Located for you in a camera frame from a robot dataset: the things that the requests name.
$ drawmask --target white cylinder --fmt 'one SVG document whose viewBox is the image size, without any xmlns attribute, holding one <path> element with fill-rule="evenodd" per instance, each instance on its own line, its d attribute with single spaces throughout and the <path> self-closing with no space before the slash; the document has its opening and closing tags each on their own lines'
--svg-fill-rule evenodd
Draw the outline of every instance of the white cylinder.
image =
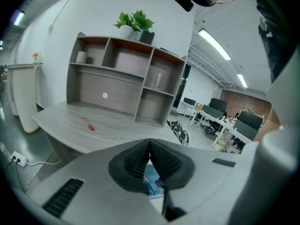
<svg viewBox="0 0 300 225">
<path fill-rule="evenodd" d="M 87 56 L 88 54 L 86 52 L 79 51 L 75 62 L 86 63 Z"/>
<path fill-rule="evenodd" d="M 8 93 L 8 100 L 10 102 L 11 110 L 15 117 L 18 117 L 18 110 L 15 106 L 15 98 L 13 93 L 13 74 L 11 71 L 7 71 L 7 93 Z"/>
<path fill-rule="evenodd" d="M 13 74 L 13 95 L 23 129 L 34 133 L 39 126 L 31 119 L 38 112 L 35 96 L 35 69 L 15 69 Z"/>
<path fill-rule="evenodd" d="M 122 25 L 120 27 L 120 38 L 130 39 L 133 34 L 133 28 L 128 25 Z"/>
</svg>

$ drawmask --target red pen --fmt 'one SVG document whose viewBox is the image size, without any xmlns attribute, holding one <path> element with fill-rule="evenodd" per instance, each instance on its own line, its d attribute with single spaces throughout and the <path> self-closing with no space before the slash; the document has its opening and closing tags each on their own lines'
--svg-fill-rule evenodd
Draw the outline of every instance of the red pen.
<svg viewBox="0 0 300 225">
<path fill-rule="evenodd" d="M 84 119 L 84 118 L 82 118 L 82 120 L 86 123 L 86 125 L 88 125 L 88 128 L 91 130 L 91 131 L 93 131 L 94 129 L 93 129 L 93 127 Z"/>
</svg>

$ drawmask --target power strip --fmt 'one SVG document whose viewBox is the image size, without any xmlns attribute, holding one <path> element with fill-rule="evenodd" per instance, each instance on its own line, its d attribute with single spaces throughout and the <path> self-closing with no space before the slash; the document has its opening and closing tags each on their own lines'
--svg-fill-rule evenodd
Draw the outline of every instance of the power strip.
<svg viewBox="0 0 300 225">
<path fill-rule="evenodd" d="M 13 156 L 15 156 L 15 160 L 14 160 L 15 163 L 17 162 L 17 159 L 20 159 L 20 162 L 18 164 L 21 165 L 22 167 L 25 167 L 26 162 L 27 162 L 27 159 L 25 156 L 23 156 L 22 154 L 20 154 L 16 151 L 14 151 L 12 157 Z"/>
</svg>

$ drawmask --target red brick wall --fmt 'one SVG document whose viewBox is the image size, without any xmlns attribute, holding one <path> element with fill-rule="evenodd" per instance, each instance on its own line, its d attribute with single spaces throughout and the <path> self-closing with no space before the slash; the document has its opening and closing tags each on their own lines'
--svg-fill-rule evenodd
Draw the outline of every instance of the red brick wall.
<svg viewBox="0 0 300 225">
<path fill-rule="evenodd" d="M 271 103 L 238 92 L 222 90 L 220 99 L 228 102 L 226 111 L 229 116 L 235 116 L 241 109 L 246 109 L 267 118 L 271 110 Z"/>
</svg>

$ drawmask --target fluorescent light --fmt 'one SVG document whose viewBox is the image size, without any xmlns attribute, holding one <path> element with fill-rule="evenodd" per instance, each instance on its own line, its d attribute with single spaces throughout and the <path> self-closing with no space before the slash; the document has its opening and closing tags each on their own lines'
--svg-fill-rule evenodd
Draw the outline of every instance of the fluorescent light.
<svg viewBox="0 0 300 225">
<path fill-rule="evenodd" d="M 221 45 L 205 30 L 201 30 L 198 33 L 206 41 L 208 41 L 222 56 L 225 60 L 231 60 L 227 52 L 221 47 Z"/>
<path fill-rule="evenodd" d="M 14 25 L 18 26 L 23 16 L 24 16 L 24 12 L 19 12 L 17 18 L 15 19 Z"/>
<path fill-rule="evenodd" d="M 238 77 L 245 88 L 247 88 L 247 84 L 242 74 L 238 74 Z"/>
</svg>

